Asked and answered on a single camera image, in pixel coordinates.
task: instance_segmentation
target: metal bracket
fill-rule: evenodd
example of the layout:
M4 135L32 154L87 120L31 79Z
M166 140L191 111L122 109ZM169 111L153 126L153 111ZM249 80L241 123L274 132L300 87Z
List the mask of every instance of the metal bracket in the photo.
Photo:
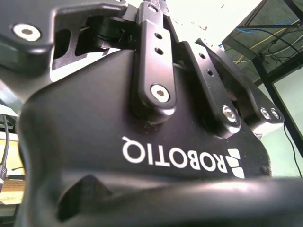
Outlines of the metal bracket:
M249 48L247 48L246 46L244 46L243 44L241 44L239 41L235 40L232 37L227 37L224 40L224 43L229 45L232 49L236 50L237 52L239 52L240 54L242 54L243 56L245 56L248 59L254 59L254 58L259 58L262 61L265 61L264 59L260 58L259 55L257 55L256 53L254 53L253 51L251 51Z
M141 37L135 57L132 110L151 124L162 123L175 112L177 102L170 33L163 28L163 13L148 2L139 6L137 24Z
M281 111L250 81L219 47L210 48L201 39L198 44L204 46L219 71L225 87L233 92L237 99L241 117L256 134L272 131L284 123Z
M21 73L30 72L32 76L48 73L59 15L81 13L87 17L121 17L126 9L125 0L52 0L43 3L30 0L27 4L13 0L10 4L2 4L0 15L6 15L6 18L0 22L0 64Z
M206 49L187 41L178 43L179 56L194 68L207 108L203 111L204 123L209 130L221 138L236 134L241 128L241 118L228 97L224 85Z
M256 70L258 74L260 75L270 97L272 98L273 102L279 107L281 112L283 113L285 117L285 125L289 131L289 134L291 135L295 145L298 148L298 151L300 152L301 156L303 157L303 136L298 129L295 121L293 120L291 114L289 113L285 103L283 102L282 98L280 97L279 93L277 92L274 84L270 81L270 77L268 76L266 69L262 65L262 62L258 59L252 60L254 66L256 67Z

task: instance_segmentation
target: black metal beam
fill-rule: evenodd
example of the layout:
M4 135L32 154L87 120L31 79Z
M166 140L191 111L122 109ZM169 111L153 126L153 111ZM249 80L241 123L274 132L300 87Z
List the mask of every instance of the black metal beam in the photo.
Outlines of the black metal beam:
M299 54L296 54L291 59L285 61L282 65L278 66L274 70L268 73L268 79L271 83L276 83L279 80L283 79L287 75L293 73L294 71L300 69L303 65L303 51ZM261 79L255 82L256 86L259 86L263 83Z
M248 18L246 23L244 25L239 25L237 28L239 29L257 29L257 28L295 28L299 27L302 24L303 21L303 12L300 10L300 8L292 1L292 0L284 0L286 5L291 9L291 11L299 18L299 22L293 25L250 25L250 23L253 21L253 19L256 17L256 15L260 12L264 4L266 3L266 0L262 1L256 9L253 11L251 16Z
M244 46L243 44L241 44L240 42L238 42L237 40L235 40L230 36L224 39L223 43L227 44L232 49L236 50L237 52L239 52L240 54L242 54L248 59L254 59L257 57L261 60L261 58L256 53L254 53L249 48L247 48L246 46Z
M303 12L292 0L284 0L286 5L294 12L294 14L300 19L300 22L303 21Z
M272 98L274 104L282 112L282 114L285 118L285 125L289 131L289 134L293 138L295 145L297 146L301 156L303 157L303 136L302 136L300 130L298 129L296 123L294 122L291 114L289 113L285 103L283 102L281 96L277 92L275 86L269 80L268 74L262 64L262 61L260 61L258 58L255 58L252 60L252 62L254 64L254 66L256 67L256 70L257 70L258 74L260 75L261 79L263 80L263 83L264 83L270 97Z
M253 10L252 14L248 18L248 20L245 22L245 26L250 25L250 23L253 21L253 19L256 17L256 15L260 12L260 10L263 8L267 0L263 0L258 4L258 6Z

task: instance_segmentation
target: green wall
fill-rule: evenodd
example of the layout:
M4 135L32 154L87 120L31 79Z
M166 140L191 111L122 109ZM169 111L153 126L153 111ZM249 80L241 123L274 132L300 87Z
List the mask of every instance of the green wall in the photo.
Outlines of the green wall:
M299 130L303 133L303 69L297 70L278 81L275 83L275 87L295 120ZM269 97L264 85L261 85L259 88ZM274 177L299 176L298 169L294 162L293 149L285 136L283 127L265 135L261 141L270 156ZM294 143L293 145L298 165L301 171L303 171L303 159Z

